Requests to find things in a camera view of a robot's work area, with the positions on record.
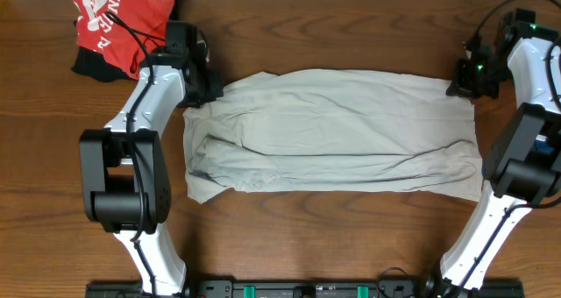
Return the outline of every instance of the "brown wooden surface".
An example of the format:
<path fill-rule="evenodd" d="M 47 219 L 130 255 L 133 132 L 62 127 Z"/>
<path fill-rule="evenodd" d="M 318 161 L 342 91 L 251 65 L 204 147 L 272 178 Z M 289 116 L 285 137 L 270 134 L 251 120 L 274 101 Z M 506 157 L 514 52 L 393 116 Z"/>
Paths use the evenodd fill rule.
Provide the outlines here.
<path fill-rule="evenodd" d="M 229 82 L 259 71 L 360 68 L 450 78 L 461 43 L 500 0 L 183 0 Z M 561 27 L 548 4 L 540 21 Z M 0 11 L 0 296 L 80 297 L 92 279 L 129 280 L 127 252 L 82 206 L 78 138 L 116 115 L 134 82 L 72 73 L 71 0 L 8 0 Z M 515 110 L 512 87 L 476 104 L 485 154 Z M 389 266 L 426 271 L 475 206 L 431 193 L 243 194 L 199 205 L 183 179 L 183 120 L 163 137 L 173 183 L 168 222 L 199 274 L 249 279 L 367 279 Z M 561 211 L 535 211 L 488 275 L 520 277 L 528 297 L 560 296 Z"/>

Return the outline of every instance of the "wrinkled fabric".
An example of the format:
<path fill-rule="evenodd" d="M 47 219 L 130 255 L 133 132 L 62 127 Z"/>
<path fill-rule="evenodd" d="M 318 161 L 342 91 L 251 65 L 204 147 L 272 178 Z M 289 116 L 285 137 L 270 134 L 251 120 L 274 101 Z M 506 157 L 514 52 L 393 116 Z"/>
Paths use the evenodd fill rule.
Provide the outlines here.
<path fill-rule="evenodd" d="M 377 71 L 260 73 L 185 118 L 188 195 L 432 191 L 479 200 L 473 106 L 450 82 Z"/>

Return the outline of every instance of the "wooden table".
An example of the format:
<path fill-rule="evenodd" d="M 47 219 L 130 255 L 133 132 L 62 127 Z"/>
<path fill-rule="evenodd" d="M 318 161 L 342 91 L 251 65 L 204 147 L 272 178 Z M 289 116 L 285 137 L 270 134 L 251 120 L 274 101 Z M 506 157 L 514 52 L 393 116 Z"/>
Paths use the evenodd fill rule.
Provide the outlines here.
<path fill-rule="evenodd" d="M 229 82 L 268 71 L 376 69 L 450 78 L 463 40 L 501 0 L 181 0 Z M 549 4 L 528 1 L 561 27 Z M 0 12 L 0 296 L 79 297 L 90 280 L 137 279 L 123 246 L 84 215 L 78 138 L 121 109 L 134 82 L 74 74 L 71 0 L 7 0 Z M 486 29 L 492 34 L 496 19 Z M 511 86 L 476 102 L 483 155 L 515 110 Z M 193 274 L 240 280 L 367 279 L 390 266 L 427 271 L 475 206 L 432 193 L 225 192 L 187 197 L 181 110 L 163 136 L 168 218 Z M 528 297 L 561 292 L 561 211 L 534 211 L 488 271 Z"/>

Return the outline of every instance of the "wood grain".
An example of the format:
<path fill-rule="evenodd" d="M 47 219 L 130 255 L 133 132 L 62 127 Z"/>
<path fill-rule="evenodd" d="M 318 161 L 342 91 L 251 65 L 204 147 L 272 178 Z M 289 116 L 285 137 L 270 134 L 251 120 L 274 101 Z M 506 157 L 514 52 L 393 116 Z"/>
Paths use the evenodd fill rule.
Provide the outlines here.
<path fill-rule="evenodd" d="M 259 71 L 358 68 L 450 78 L 461 43 L 501 0 L 182 0 L 228 82 Z M 539 22 L 561 27 L 537 1 Z M 77 52 L 71 0 L 8 0 L 0 15 L 0 296 L 77 297 L 92 279 L 137 279 L 128 254 L 83 213 L 78 138 L 122 107 L 133 82 L 70 71 Z M 494 21 L 486 28 L 492 33 Z M 483 155 L 515 110 L 512 86 L 476 102 Z M 173 185 L 168 222 L 198 275 L 366 279 L 389 266 L 424 273 L 450 248 L 473 208 L 431 193 L 227 191 L 199 205 L 183 179 L 183 120 L 163 137 Z M 519 277 L 528 297 L 552 297 L 561 214 L 535 211 L 488 275 Z"/>

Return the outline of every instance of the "robotic arm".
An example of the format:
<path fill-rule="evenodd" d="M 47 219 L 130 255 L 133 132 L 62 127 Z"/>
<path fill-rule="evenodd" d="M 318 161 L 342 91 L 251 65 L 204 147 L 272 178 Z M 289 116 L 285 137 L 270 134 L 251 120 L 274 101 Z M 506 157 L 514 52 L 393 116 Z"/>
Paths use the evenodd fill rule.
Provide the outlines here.
<path fill-rule="evenodd" d="M 557 92 L 551 87 L 551 82 L 553 87 L 561 87 L 559 49 L 551 49 L 558 34 L 536 25 L 535 18 L 532 11 L 508 13 L 501 20 L 494 53 L 491 47 L 480 44 L 477 32 L 466 44 L 469 58 L 458 62 L 448 95 L 497 97 L 499 83 L 513 79 L 518 110 L 484 160 L 486 182 L 478 206 L 423 288 L 417 286 L 418 280 L 410 278 L 313 285 L 207 281 L 199 287 L 198 294 L 207 298 L 413 298 L 417 294 L 426 298 L 523 297 L 522 286 L 511 283 L 505 287 L 483 279 L 510 231 L 533 208 L 544 208 L 540 205 L 542 199 L 561 188 L 561 115 L 554 100 Z M 141 285 L 89 285 L 87 297 L 189 295 L 187 268 L 166 226 L 171 186 L 160 135 L 175 107 L 199 106 L 222 96 L 219 75 L 206 68 L 206 53 L 201 51 L 194 26 L 170 22 L 166 47 L 151 56 L 155 79 L 135 112 L 132 134 L 144 179 L 144 210 L 137 175 L 116 176 L 109 170 L 131 164 L 126 114 L 149 80 L 147 67 L 141 70 L 138 86 L 119 114 L 103 130 L 82 134 L 86 214 L 90 221 L 101 223 L 105 231 L 115 234 L 142 276 Z M 139 227 L 142 234 L 132 242 Z"/>

